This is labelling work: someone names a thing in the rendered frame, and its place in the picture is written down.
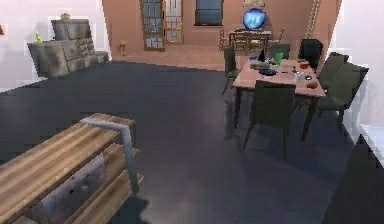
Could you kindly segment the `dark green dining chair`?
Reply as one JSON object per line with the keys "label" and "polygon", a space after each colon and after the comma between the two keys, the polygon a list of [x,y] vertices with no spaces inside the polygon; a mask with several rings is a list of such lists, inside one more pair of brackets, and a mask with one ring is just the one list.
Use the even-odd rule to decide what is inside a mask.
{"label": "dark green dining chair", "polygon": [[269,50],[269,57],[275,58],[277,53],[282,53],[284,59],[289,58],[290,45],[289,44],[275,44]]}
{"label": "dark green dining chair", "polygon": [[337,52],[331,52],[329,54],[318,77],[318,81],[323,89],[327,90],[330,87],[336,73],[348,59],[348,55],[343,55]]}
{"label": "dark green dining chair", "polygon": [[229,83],[234,82],[240,73],[240,69],[236,67],[235,50],[232,46],[224,48],[224,60],[226,84],[224,86],[222,94],[225,94]]}
{"label": "dark green dining chair", "polygon": [[344,112],[351,106],[369,69],[352,63],[343,64],[331,82],[325,98],[318,101],[316,110],[338,112],[339,133],[343,132]]}
{"label": "dark green dining chair", "polygon": [[282,131],[283,158],[287,158],[286,144],[295,98],[294,84],[257,81],[253,92],[249,126],[243,148],[256,125],[269,126]]}

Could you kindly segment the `wooden chair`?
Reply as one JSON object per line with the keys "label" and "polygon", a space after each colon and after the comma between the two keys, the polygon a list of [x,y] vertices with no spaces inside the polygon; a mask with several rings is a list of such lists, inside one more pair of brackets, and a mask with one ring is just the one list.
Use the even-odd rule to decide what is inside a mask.
{"label": "wooden chair", "polygon": [[221,29],[219,31],[219,50],[223,50],[228,42],[228,38],[225,36],[225,31]]}

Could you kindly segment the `glass panel room door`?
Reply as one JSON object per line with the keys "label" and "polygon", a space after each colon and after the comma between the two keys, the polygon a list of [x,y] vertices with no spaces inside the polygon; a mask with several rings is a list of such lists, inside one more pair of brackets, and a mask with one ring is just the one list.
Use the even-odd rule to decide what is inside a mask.
{"label": "glass panel room door", "polygon": [[184,43],[182,0],[165,0],[164,25],[166,43],[182,45]]}
{"label": "glass panel room door", "polygon": [[145,51],[164,52],[163,0],[140,0]]}

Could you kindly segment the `wooden side table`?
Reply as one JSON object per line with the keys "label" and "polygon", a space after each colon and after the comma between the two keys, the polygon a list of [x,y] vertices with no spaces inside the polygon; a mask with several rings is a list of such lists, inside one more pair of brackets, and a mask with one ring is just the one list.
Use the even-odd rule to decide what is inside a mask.
{"label": "wooden side table", "polygon": [[270,31],[231,31],[229,33],[229,45],[248,55],[253,51],[267,50],[270,36]]}

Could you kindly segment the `brown dining table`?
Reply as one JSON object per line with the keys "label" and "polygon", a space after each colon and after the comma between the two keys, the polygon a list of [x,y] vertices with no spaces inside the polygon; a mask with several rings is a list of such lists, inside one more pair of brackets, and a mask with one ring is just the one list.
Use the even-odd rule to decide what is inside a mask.
{"label": "brown dining table", "polygon": [[[302,79],[300,81],[295,81],[295,74],[292,72],[293,68],[296,68],[300,73],[304,75],[310,75],[312,77],[312,81],[317,84],[315,89],[311,89],[307,86],[308,81]],[[326,96],[325,91],[320,85],[316,75],[312,71],[310,67],[307,69],[301,69],[299,63],[296,60],[287,60],[283,59],[281,65],[279,67],[273,66],[273,69],[277,71],[277,74],[274,76],[263,76],[257,70],[250,68],[250,62],[247,61],[233,82],[233,86],[236,89],[236,98],[235,98],[235,110],[234,110],[234,122],[233,126],[238,126],[240,106],[241,106],[241,98],[242,93],[252,92],[254,90],[255,84],[259,80],[265,80],[272,83],[282,83],[282,84],[295,84],[295,94],[298,96],[304,96],[310,99],[310,104],[308,106],[307,115],[305,118],[305,122],[303,125],[302,133],[301,133],[301,141],[304,141],[307,136],[307,132],[309,130],[312,118],[314,113],[316,112],[316,106],[320,98]]]}

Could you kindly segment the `dark blue window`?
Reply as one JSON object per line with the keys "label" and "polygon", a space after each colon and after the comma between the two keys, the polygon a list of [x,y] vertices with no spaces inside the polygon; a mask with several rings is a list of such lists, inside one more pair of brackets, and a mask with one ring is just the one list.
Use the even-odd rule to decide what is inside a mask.
{"label": "dark blue window", "polygon": [[195,24],[197,26],[221,26],[223,0],[196,0]]}

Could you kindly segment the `blue round fish bowl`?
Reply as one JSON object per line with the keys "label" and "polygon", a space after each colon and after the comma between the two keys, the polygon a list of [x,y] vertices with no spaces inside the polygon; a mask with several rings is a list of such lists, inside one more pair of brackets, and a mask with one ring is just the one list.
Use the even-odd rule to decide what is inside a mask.
{"label": "blue round fish bowl", "polygon": [[248,30],[257,30],[266,21],[266,13],[259,8],[251,8],[243,14],[243,25]]}

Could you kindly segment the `black dining chair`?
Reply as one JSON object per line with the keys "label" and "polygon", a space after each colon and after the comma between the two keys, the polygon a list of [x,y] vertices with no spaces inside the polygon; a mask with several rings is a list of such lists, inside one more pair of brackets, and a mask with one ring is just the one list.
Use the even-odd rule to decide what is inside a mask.
{"label": "black dining chair", "polygon": [[312,69],[317,70],[322,50],[323,44],[318,39],[303,39],[298,58],[305,59]]}

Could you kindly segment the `grey chest of drawers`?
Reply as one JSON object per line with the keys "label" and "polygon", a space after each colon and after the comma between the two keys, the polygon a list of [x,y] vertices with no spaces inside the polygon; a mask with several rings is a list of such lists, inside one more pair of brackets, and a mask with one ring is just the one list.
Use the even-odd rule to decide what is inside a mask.
{"label": "grey chest of drawers", "polygon": [[39,77],[56,78],[107,63],[107,51],[96,51],[88,19],[51,21],[55,37],[50,41],[28,43]]}

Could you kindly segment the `wooden shelf unit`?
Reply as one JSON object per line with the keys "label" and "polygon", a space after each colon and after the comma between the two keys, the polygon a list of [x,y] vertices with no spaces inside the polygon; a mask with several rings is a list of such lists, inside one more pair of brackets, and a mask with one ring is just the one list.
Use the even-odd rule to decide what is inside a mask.
{"label": "wooden shelf unit", "polygon": [[0,224],[108,224],[139,192],[133,120],[95,113],[0,166]]}

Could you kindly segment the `wooden ladder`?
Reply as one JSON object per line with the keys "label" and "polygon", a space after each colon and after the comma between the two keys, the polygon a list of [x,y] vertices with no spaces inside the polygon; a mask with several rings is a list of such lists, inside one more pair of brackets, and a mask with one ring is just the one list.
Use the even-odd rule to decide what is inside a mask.
{"label": "wooden ladder", "polygon": [[311,8],[311,13],[305,33],[305,39],[309,39],[312,36],[313,29],[316,23],[316,18],[317,18],[317,13],[318,9],[320,7],[320,1],[321,0],[313,0],[312,8]]}

